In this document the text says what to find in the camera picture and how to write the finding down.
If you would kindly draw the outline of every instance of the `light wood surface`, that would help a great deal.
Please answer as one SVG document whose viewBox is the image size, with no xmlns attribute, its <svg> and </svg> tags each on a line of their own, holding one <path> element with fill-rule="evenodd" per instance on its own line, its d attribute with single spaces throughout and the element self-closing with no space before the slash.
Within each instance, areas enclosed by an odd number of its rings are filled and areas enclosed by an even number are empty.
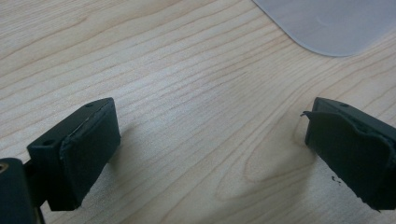
<svg viewBox="0 0 396 224">
<path fill-rule="evenodd" d="M 0 157 L 116 101 L 121 147 L 48 223 L 394 223 L 304 145 L 317 96 L 396 126 L 396 33 L 349 58 L 295 44 L 249 0 L 0 2 Z"/>
</svg>

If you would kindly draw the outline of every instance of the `black plastic piece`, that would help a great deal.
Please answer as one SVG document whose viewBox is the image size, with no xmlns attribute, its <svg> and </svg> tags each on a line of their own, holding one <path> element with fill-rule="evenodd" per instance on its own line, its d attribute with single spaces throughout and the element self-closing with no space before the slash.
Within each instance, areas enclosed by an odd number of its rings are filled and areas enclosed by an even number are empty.
<svg viewBox="0 0 396 224">
<path fill-rule="evenodd" d="M 30 144 L 51 210 L 78 208 L 119 144 L 112 98 L 84 105 Z"/>
<path fill-rule="evenodd" d="M 23 165 L 27 185 L 29 187 L 32 204 L 40 207 L 47 200 L 47 183 L 44 176 L 37 171 L 32 161 Z"/>
<path fill-rule="evenodd" d="M 20 160 L 0 160 L 0 223 L 40 223 Z"/>
<path fill-rule="evenodd" d="M 396 130 L 358 109 L 317 98 L 305 143 L 375 210 L 396 208 Z"/>
</svg>

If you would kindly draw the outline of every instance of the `black rubber pad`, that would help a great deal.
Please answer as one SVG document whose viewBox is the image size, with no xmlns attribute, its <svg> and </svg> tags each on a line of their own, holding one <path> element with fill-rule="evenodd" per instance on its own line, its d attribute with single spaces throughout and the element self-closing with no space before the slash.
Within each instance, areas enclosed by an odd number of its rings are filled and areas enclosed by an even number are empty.
<svg viewBox="0 0 396 224">
<path fill-rule="evenodd" d="M 114 100 L 84 105 L 28 146 L 45 177 L 52 211 L 81 206 L 104 166 L 120 145 Z"/>
<path fill-rule="evenodd" d="M 317 98 L 305 143 L 375 210 L 396 207 L 396 130 L 358 109 Z"/>
</svg>

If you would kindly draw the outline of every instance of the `table surface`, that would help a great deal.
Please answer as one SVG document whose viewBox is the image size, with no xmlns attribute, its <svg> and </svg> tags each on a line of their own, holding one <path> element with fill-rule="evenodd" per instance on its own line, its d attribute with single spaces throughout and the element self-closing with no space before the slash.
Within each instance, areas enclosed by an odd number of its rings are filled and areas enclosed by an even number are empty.
<svg viewBox="0 0 396 224">
<path fill-rule="evenodd" d="M 396 126 L 396 33 L 360 55 L 294 43 L 252 1 L 0 3 L 0 158 L 113 97 L 121 146 L 48 223 L 393 223 L 304 145 L 317 96 Z"/>
</svg>

